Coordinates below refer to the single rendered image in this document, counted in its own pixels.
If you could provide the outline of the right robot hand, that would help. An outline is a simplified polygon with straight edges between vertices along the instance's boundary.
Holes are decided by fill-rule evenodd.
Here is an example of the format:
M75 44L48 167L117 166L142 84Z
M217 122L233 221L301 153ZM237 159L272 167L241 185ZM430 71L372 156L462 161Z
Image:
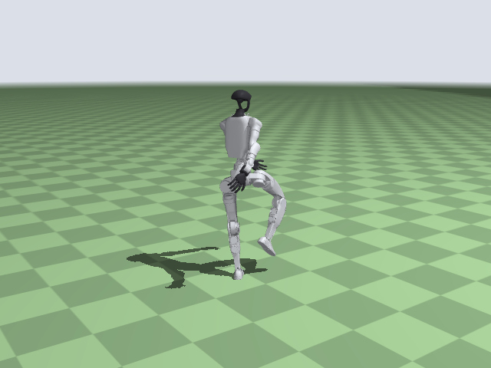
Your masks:
M231 190L231 192L233 192L234 190L236 190L236 189L238 188L238 189L237 189L237 190L234 192L234 193L237 193L237 192L238 192L238 191L241 189L241 187L242 187L241 191L243 191L243 189L245 188L245 186L246 186L246 176L248 176L248 174L250 173L250 172L249 172L249 173L247 173L247 172L244 170L244 168L245 168L245 167L246 167L246 165L244 165L244 166L241 168L241 170L239 171L240 173L239 173L238 175L236 175L236 177L234 178L234 180L233 180L233 181L231 181L231 183L230 183L230 184L228 184L228 186L230 186L231 184L233 184L233 183L235 182L235 183L234 183L234 184L233 184L231 187L229 187L229 188L231 189L231 188L233 188L233 187L234 187L234 186L235 186L235 185L238 183L238 184L236 185L236 187L235 187L233 190ZM242 185L243 185L243 186L242 186ZM238 187L238 186L239 186L239 187Z

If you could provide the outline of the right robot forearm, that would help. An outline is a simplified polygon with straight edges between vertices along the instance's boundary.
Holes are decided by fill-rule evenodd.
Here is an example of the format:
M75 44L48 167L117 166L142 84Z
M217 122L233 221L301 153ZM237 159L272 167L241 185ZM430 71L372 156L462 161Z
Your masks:
M244 170L247 173L249 173L251 171L251 168L254 166L255 158L259 150L260 150L260 145L258 143L253 143L251 149L247 151L245 162L244 162L245 165Z

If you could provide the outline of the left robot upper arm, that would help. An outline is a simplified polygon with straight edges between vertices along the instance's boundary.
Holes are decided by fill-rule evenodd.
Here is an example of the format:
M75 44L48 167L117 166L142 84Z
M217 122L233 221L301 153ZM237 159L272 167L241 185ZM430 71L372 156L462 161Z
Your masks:
M227 118L226 118L227 119ZM224 132L225 134L225 122L226 122L226 119L224 119L219 125L220 125L220 128L222 129L222 131Z

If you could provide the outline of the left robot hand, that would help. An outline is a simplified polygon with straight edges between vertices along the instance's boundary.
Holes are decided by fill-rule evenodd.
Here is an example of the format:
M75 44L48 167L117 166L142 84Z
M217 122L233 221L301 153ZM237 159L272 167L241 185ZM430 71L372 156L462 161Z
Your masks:
M261 160L261 159L255 160L254 166L252 167L253 170L255 170L255 171L256 170L259 170L259 168L260 169L264 169L264 168L261 167L261 166L264 166L264 165L260 164L259 162L264 162L264 160ZM264 166L264 167L267 167L267 166ZM264 169L264 170L266 170L266 169Z

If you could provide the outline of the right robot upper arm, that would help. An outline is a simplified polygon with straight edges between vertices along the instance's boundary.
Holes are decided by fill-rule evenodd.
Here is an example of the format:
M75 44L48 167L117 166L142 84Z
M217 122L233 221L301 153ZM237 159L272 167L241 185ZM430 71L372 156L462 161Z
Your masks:
M259 133L262 128L262 123L254 117L249 118L250 133L249 133L249 145L248 151L251 149L253 143L257 143L257 139L259 138Z

